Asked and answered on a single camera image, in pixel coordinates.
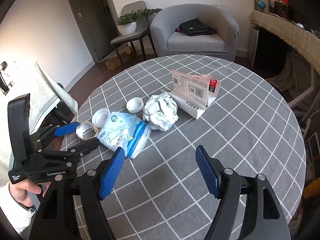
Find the white knit sleeve forearm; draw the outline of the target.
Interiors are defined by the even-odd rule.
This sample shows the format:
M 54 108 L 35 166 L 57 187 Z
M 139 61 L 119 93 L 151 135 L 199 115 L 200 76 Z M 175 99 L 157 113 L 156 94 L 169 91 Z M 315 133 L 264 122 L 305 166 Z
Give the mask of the white knit sleeve forearm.
M 8 181 L 5 186 L 1 187 L 1 210 L 14 230 L 21 234 L 31 224 L 36 210 L 34 205 L 25 207 L 14 200 L 9 191 L 10 182 Z

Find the person's left hand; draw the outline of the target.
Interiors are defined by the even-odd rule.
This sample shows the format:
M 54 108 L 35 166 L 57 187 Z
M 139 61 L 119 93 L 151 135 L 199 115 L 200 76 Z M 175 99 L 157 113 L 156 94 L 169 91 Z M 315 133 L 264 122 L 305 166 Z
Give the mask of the person's left hand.
M 30 194 L 42 194 L 44 196 L 50 185 L 51 182 L 38 185 L 29 179 L 25 179 L 16 184 L 12 184 L 10 182 L 9 191 L 14 200 L 16 200 L 16 202 L 22 204 L 25 207 L 32 207 L 34 203 L 31 200 Z

